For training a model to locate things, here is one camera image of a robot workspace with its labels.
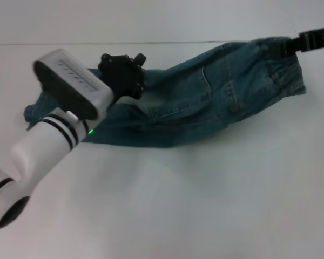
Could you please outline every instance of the white surface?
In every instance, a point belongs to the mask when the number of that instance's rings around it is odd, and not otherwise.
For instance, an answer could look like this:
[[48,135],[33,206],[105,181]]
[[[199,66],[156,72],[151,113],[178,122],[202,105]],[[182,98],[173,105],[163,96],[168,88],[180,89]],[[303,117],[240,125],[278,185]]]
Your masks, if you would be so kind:
[[321,27],[324,0],[0,0],[0,44],[243,40]]
[[[143,51],[165,68],[213,45],[0,46],[0,167],[38,93],[38,56],[64,47],[94,67]],[[306,95],[202,143],[81,144],[0,230],[0,258],[324,258],[324,50],[300,62]]]
[[[321,1],[0,1],[0,44],[244,40],[324,26]],[[0,168],[38,94],[31,63],[63,47],[163,69],[217,44],[0,46]],[[324,50],[300,55],[308,93],[174,149],[81,144],[0,230],[0,259],[324,258]]]

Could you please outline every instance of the wall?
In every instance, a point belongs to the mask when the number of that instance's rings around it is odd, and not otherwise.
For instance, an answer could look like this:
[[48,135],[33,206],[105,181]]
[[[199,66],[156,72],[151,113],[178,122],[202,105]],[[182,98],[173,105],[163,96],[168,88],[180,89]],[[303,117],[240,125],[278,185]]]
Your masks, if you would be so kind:
[[[0,168],[17,177],[8,152],[39,93],[31,63],[48,51],[88,67],[143,52],[164,69],[226,40],[322,26],[324,0],[0,1]],[[80,144],[0,230],[0,258],[324,258],[324,50],[299,59],[306,95],[215,138]]]

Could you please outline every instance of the blue jeans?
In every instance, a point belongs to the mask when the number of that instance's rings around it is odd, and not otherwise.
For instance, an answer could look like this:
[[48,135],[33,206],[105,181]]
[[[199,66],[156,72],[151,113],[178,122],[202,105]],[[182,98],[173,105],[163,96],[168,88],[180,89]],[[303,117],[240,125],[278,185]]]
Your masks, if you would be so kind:
[[[227,43],[167,70],[146,70],[140,100],[121,98],[85,142],[172,147],[209,137],[283,97],[306,92],[294,55],[269,50],[288,38]],[[99,70],[91,70],[99,76]],[[58,103],[42,92],[25,109],[33,126]]]

